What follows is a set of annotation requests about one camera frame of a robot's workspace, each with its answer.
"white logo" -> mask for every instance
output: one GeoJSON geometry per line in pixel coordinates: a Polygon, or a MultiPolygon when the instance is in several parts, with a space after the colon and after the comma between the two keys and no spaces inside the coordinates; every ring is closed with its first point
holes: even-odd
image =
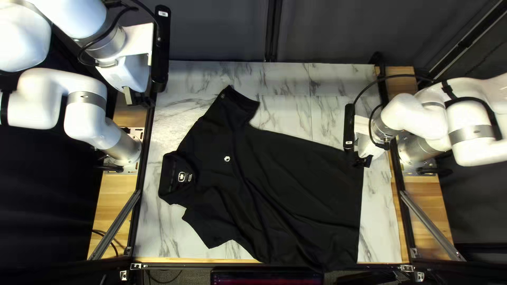
{"type": "Polygon", "coordinates": [[[179,182],[183,182],[183,181],[185,181],[185,178],[186,178],[186,177],[187,177],[187,174],[186,174],[185,172],[183,172],[183,171],[182,171],[182,172],[180,172],[180,173],[178,174],[178,181],[179,181],[179,182]]]}

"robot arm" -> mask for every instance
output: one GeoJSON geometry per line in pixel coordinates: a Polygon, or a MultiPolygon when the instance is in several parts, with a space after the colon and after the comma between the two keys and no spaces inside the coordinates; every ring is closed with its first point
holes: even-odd
{"type": "MultiPolygon", "coordinates": [[[[170,16],[168,12],[160,15],[168,19],[170,16]]],[[[102,76],[120,92],[125,88],[146,91],[154,25],[115,24],[110,29],[113,23],[101,0],[0,0],[0,37],[4,39],[0,47],[0,70],[16,72],[42,62],[49,51],[52,23],[80,47],[95,42],[110,30],[102,40],[86,48],[95,59],[91,64],[96,64],[102,76]]]]}
{"type": "Polygon", "coordinates": [[[64,129],[68,136],[85,141],[113,157],[118,165],[135,162],[140,155],[134,140],[105,117],[105,85],[83,75],[33,68],[24,72],[18,88],[0,98],[2,125],[32,129],[53,128],[60,113],[62,96],[67,96],[64,129]]]}
{"type": "MultiPolygon", "coordinates": [[[[489,80],[457,78],[447,83],[458,98],[473,97],[486,102],[495,113],[501,134],[507,135],[507,74],[489,80]]],[[[461,101],[445,109],[445,103],[452,101],[444,89],[439,83],[414,96],[396,96],[373,120],[374,140],[389,141],[401,130],[417,135],[400,144],[400,158],[406,162],[422,162],[450,149],[462,166],[506,161],[507,139],[495,138],[485,107],[475,101],[461,101]]],[[[356,122],[361,124],[356,124],[356,130],[365,133],[365,120],[356,122]]],[[[379,148],[372,146],[370,141],[360,142],[361,156],[378,154],[379,148]]]]}

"white marble surface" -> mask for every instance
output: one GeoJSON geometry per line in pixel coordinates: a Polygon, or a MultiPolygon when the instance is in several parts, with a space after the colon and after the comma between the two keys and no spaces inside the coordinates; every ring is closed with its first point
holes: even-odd
{"type": "MultiPolygon", "coordinates": [[[[134,254],[252,258],[234,241],[208,249],[181,219],[185,208],[157,195],[162,156],[176,150],[225,86],[261,103],[251,125],[341,149],[344,106],[373,79],[371,65],[171,62],[168,87],[157,99],[134,254]]],[[[357,105],[360,115],[380,101],[372,89],[357,105]]],[[[401,262],[390,178],[386,155],[365,169],[358,262],[401,262]]]]}

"black curtain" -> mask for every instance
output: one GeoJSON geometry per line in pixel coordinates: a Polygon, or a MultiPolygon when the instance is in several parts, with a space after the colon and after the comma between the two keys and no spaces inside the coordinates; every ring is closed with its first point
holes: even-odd
{"type": "MultiPolygon", "coordinates": [[[[92,76],[55,36],[37,67],[92,76]]],[[[2,73],[0,89],[15,90],[20,74],[2,73]]],[[[97,151],[65,134],[65,106],[50,130],[0,126],[2,270],[87,258],[102,172],[97,151]]]]}

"black polo shirt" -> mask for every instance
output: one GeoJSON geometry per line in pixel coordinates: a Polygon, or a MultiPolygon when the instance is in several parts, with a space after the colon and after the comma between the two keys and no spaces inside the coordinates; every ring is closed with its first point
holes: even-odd
{"type": "Polygon", "coordinates": [[[159,197],[212,248],[325,272],[357,262],[363,168],[353,153],[249,125],[259,103],[225,88],[175,152],[159,197]]]}

